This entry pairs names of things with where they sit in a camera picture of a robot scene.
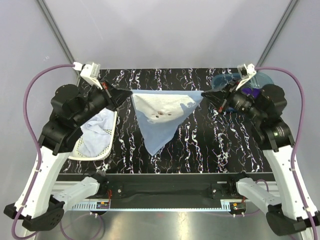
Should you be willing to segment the purple towel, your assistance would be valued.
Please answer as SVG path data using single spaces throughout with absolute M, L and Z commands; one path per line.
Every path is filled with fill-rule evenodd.
M 256 99 L 261 93 L 261 90 L 259 88 L 243 87 L 241 89 L 241 92 L 245 95 L 252 96 L 254 99 Z

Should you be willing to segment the light blue towel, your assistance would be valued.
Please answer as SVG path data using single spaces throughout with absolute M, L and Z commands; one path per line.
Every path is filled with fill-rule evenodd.
M 154 156 L 203 100 L 199 90 L 132 91 L 132 103 L 147 152 Z

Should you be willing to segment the pale lavender towel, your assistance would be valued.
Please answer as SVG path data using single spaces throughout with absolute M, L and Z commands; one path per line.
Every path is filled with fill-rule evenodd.
M 78 151 L 86 157 L 97 157 L 111 142 L 115 113 L 108 109 L 101 110 L 81 126 L 82 141 Z

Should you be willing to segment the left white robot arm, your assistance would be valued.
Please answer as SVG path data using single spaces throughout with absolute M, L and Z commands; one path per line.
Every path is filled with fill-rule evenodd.
M 81 127 L 103 109 L 117 111 L 132 95 L 108 83 L 93 87 L 88 96 L 76 85 L 59 87 L 51 99 L 52 113 L 39 139 L 37 158 L 20 198 L 4 208 L 4 214 L 30 232 L 50 231 L 64 213 L 82 200 L 108 193 L 108 179 L 103 173 L 91 173 L 81 182 L 52 194 L 59 172 L 82 136 Z

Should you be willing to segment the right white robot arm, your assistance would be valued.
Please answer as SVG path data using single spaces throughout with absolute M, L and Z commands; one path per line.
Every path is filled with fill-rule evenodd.
M 316 230 L 320 224 L 320 211 L 307 196 L 298 163 L 292 157 L 297 141 L 281 118 L 287 105 L 283 89 L 267 84 L 253 97 L 238 90 L 237 86 L 229 83 L 220 91 L 208 90 L 201 96 L 220 113 L 232 108 L 252 121 L 253 139 L 272 169 L 279 196 L 260 187 L 245 173 L 239 173 L 227 185 L 228 195 L 235 199 L 243 196 L 255 204 L 277 236 Z

